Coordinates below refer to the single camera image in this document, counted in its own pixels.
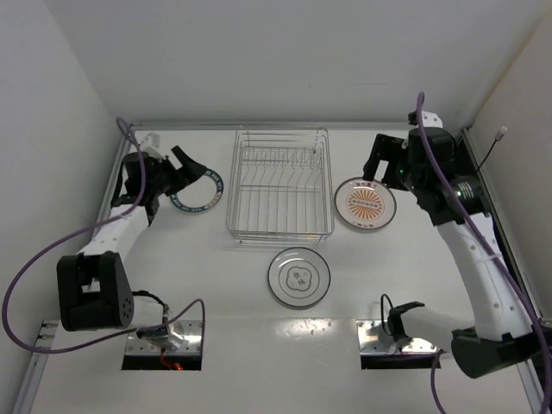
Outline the blue rimmed white plate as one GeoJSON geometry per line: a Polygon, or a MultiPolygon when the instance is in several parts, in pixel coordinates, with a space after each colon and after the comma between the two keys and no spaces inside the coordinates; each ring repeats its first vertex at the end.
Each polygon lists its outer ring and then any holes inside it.
{"type": "Polygon", "coordinates": [[[169,199],[174,207],[184,213],[200,214],[212,209],[222,199],[223,191],[223,179],[208,168],[198,181],[169,199]]]}

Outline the orange sunburst pattern plate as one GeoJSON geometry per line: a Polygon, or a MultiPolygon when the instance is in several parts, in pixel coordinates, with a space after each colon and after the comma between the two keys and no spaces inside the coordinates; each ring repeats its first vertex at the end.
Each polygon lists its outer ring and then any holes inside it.
{"type": "Polygon", "coordinates": [[[334,194],[338,217],[350,228],[373,232],[390,224],[397,213],[392,192],[379,181],[354,177],[342,182],[334,194]]]}

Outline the clear glass floral plate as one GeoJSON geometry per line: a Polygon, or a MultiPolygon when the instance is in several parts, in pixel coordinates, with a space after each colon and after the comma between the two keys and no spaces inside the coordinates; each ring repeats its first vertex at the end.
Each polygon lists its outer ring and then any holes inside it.
{"type": "Polygon", "coordinates": [[[328,262],[310,248],[286,248],[273,257],[267,269],[269,291],[294,310],[307,310],[321,302],[331,280],[328,262]]]}

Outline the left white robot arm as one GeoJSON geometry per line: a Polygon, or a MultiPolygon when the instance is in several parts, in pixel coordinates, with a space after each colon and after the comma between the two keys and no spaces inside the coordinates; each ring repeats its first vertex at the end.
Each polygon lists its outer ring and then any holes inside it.
{"type": "Polygon", "coordinates": [[[172,196],[202,178],[207,167],[180,147],[175,167],[160,154],[125,155],[110,203],[108,222],[74,255],[57,264],[62,326],[67,331],[127,328],[135,313],[124,261],[140,234],[153,222],[161,196],[172,196]]]}

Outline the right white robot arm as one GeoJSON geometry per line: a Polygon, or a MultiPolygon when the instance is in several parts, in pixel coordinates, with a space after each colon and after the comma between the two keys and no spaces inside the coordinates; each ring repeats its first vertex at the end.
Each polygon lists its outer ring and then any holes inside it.
{"type": "Polygon", "coordinates": [[[390,309],[388,335],[396,342],[431,342],[452,354],[471,379],[549,356],[550,333],[530,320],[519,285],[505,276],[499,247],[482,234],[493,229],[490,204],[456,139],[436,127],[413,129],[405,139],[378,134],[363,178],[372,179],[382,161],[384,185],[413,194],[445,241],[474,314],[473,321],[463,321],[413,301],[390,309]]]}

